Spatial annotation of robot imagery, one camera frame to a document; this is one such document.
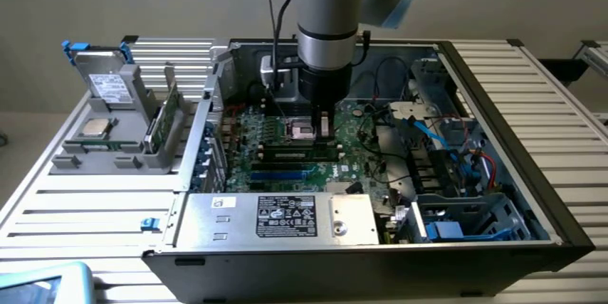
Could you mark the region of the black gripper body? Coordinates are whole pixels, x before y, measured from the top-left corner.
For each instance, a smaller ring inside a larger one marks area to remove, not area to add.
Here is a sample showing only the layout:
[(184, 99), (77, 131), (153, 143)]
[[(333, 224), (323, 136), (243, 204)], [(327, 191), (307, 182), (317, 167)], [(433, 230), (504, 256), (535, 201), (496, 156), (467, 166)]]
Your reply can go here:
[(349, 93), (352, 65), (336, 70), (301, 68), (299, 92), (313, 105), (335, 105)]

